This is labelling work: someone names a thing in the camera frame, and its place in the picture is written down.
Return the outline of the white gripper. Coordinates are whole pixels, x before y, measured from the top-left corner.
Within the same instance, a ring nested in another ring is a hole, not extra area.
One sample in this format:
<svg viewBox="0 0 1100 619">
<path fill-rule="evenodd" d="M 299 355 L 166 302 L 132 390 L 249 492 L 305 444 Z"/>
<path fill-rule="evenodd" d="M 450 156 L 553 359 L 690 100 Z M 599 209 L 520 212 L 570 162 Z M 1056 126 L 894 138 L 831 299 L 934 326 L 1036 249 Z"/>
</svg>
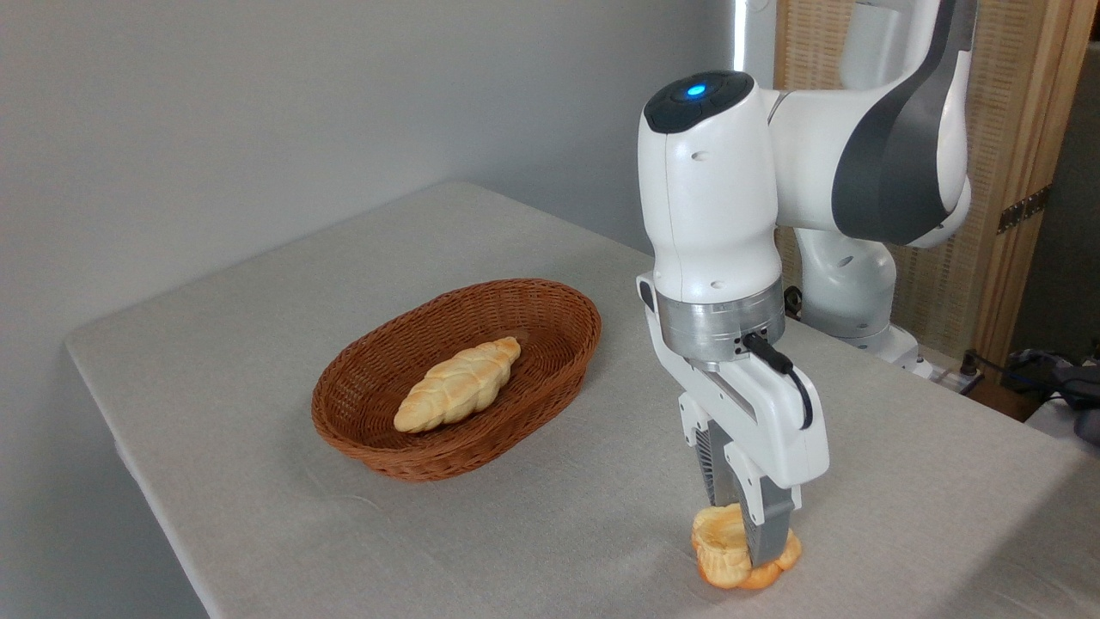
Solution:
<svg viewBox="0 0 1100 619">
<path fill-rule="evenodd" d="M 710 365 L 672 352 L 651 274 L 636 281 L 657 360 L 685 391 L 676 400 L 682 430 L 710 505 L 740 501 L 751 564 L 763 567 L 785 551 L 791 513 L 802 508 L 799 485 L 829 467 L 820 396 L 804 372 L 776 371 L 746 347 Z"/>
</svg>

